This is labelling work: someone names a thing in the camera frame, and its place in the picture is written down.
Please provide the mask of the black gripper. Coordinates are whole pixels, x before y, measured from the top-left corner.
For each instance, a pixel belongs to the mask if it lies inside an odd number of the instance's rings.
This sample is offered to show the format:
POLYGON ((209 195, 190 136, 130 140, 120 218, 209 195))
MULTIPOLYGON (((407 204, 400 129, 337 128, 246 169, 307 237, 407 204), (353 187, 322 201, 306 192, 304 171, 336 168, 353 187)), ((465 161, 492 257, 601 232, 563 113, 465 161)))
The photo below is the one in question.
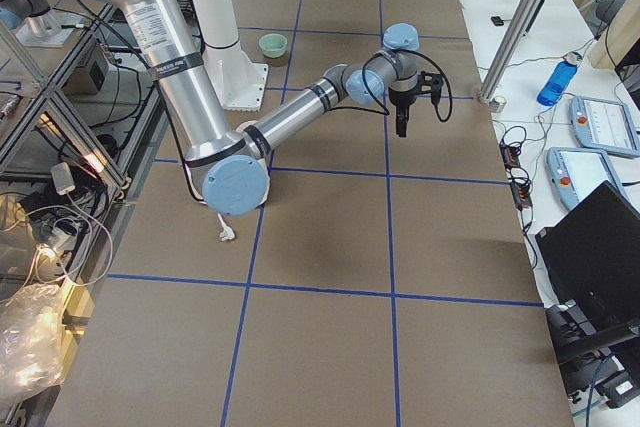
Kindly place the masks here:
POLYGON ((409 77, 392 83, 388 89, 389 100, 396 108, 395 129, 398 137, 407 136, 410 107, 416 101, 417 86, 417 78, 409 77))

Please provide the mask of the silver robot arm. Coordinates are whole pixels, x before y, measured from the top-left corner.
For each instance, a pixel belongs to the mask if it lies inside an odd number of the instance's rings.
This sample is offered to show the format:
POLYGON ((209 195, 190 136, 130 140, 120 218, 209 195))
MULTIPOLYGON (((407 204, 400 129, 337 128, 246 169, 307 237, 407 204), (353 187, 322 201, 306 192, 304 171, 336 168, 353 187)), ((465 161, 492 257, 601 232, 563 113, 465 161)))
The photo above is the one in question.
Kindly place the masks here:
POLYGON ((232 0, 193 0, 203 39, 196 42, 177 0, 105 0, 120 9, 142 56, 181 126, 184 164, 192 185, 213 211, 239 216, 267 198, 269 174, 261 161, 289 137, 344 99, 366 105, 387 90, 417 82, 417 30, 398 23, 363 65, 328 69, 297 97, 241 130, 230 111, 257 111, 268 76, 239 42, 232 0))

